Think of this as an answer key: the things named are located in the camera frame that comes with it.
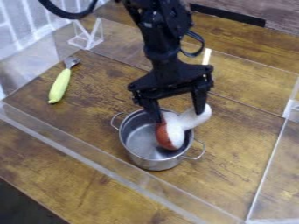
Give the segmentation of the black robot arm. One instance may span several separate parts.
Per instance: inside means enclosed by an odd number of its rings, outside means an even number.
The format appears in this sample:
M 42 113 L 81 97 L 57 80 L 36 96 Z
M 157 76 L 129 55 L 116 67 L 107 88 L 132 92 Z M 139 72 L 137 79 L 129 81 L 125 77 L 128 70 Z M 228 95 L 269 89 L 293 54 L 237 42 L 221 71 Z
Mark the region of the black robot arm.
M 191 93 L 195 113 L 205 109 L 207 93 L 213 87 L 211 65 L 193 65 L 180 61 L 177 55 L 191 58 L 200 52 L 181 49 L 184 36 L 203 41 L 203 37 L 191 31 L 192 14 L 181 0 L 115 0 L 121 3 L 141 32 L 144 56 L 152 63 L 147 75 L 127 86 L 133 102 L 144 108 L 151 118 L 160 123 L 163 115 L 159 100 L 175 95 Z

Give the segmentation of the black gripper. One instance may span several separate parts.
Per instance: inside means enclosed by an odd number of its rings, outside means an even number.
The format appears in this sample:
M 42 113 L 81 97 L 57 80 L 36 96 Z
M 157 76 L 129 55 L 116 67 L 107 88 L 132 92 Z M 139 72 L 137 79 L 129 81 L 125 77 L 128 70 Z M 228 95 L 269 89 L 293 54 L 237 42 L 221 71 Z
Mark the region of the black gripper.
M 165 63 L 155 62 L 149 73 L 127 86 L 135 104 L 144 107 L 156 123 L 163 122 L 157 101 L 175 95 L 191 93 L 195 114 L 203 113 L 208 91 L 213 87 L 213 66 L 209 59 L 211 49 L 207 49 L 200 64 L 187 64 L 179 58 Z

